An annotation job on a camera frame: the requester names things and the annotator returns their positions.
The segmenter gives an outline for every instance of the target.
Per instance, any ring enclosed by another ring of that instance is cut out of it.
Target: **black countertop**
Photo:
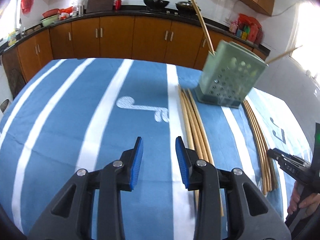
[[[75,17],[70,17],[65,20],[58,20],[58,21],[53,22],[52,24],[50,24],[47,27],[42,27],[39,30],[33,31],[31,34],[28,34],[27,36],[18,40],[12,46],[3,49],[0,52],[0,55],[2,53],[6,52],[7,50],[19,45],[20,43],[24,42],[25,40],[31,38],[32,36],[40,33],[43,30],[46,30],[48,28],[52,28],[52,27],[55,27],[57,25],[64,24],[67,22],[72,22],[72,21],[77,21],[77,20],[87,19],[87,18],[94,18],[94,17],[115,16],[115,15],[147,16],[147,17],[157,17],[157,18],[179,21],[179,22],[188,23],[188,24],[192,24],[192,25],[196,25],[196,26],[201,27],[201,24],[200,24],[196,15],[184,15],[184,14],[180,14],[180,12],[179,12],[179,15],[175,15],[175,13],[178,12],[177,10],[166,9],[166,11],[164,11],[164,12],[149,11],[146,9],[146,6],[135,6],[135,5],[127,5],[126,6],[126,5],[124,5],[124,6],[122,6],[122,9],[119,11],[113,10],[113,11],[105,11],[105,12],[88,13],[88,14],[84,14],[83,16],[75,16]],[[251,48],[255,48],[255,49],[259,50],[260,52],[262,52],[266,56],[269,56],[269,53],[270,53],[269,49],[267,49],[266,47],[264,47],[262,45],[259,45],[259,46],[256,44],[252,45],[244,40],[241,40],[240,38],[234,36],[232,33],[230,33],[228,31],[229,30],[228,26],[225,26],[223,24],[220,24],[218,22],[212,21],[207,18],[204,18],[204,21],[207,25],[208,30],[213,30],[213,31],[222,33],[226,36],[230,36],[230,37],[234,38],[235,40],[241,41],[242,43],[246,44],[247,46],[249,46]]]

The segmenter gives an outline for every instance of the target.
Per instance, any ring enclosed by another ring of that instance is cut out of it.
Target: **human hand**
[[[288,214],[289,215],[292,215],[292,213],[297,210],[298,202],[300,201],[300,194],[297,191],[298,185],[299,185],[298,182],[294,183],[294,187],[293,187],[291,199],[290,199],[290,204],[288,207]],[[303,218],[312,215],[316,211],[319,203],[320,203],[320,194],[312,193],[310,196],[306,197],[299,204],[299,208],[307,207],[306,215]]]

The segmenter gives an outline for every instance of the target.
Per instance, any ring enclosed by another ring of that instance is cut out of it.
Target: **striped tablecloth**
[[[138,184],[133,192],[122,192],[126,239],[191,240],[193,196],[181,182],[175,139],[182,136],[187,145],[178,85],[193,89],[200,74],[130,59],[51,61],[25,86],[0,123],[0,203],[8,216],[27,235],[77,169],[103,168],[141,136]],[[309,144],[284,101],[257,89],[247,100],[270,148],[311,158]],[[197,106],[216,167],[239,167],[261,187],[243,108]],[[294,181],[279,167],[276,175],[279,188],[267,199],[285,218]],[[226,217],[222,225],[225,238]]]

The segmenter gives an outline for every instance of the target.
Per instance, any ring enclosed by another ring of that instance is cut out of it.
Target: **bundle of chopsticks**
[[[179,95],[188,138],[188,148],[195,150],[199,159],[214,165],[207,134],[205,133],[196,102],[193,99],[190,89],[182,90],[179,86]],[[198,206],[199,191],[195,191],[195,199],[196,206]],[[220,206],[221,216],[223,216],[222,203]]]
[[[262,177],[262,193],[266,195],[268,192],[278,188],[273,161],[267,156],[268,146],[266,139],[261,131],[261,127],[258,124],[257,118],[254,115],[251,106],[246,99],[243,100],[242,105],[247,114],[253,138],[257,147]]]

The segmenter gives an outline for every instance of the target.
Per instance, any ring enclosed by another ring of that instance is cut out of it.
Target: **cabinet handle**
[[[165,36],[164,36],[164,40],[166,41],[168,39],[168,31],[165,31]]]

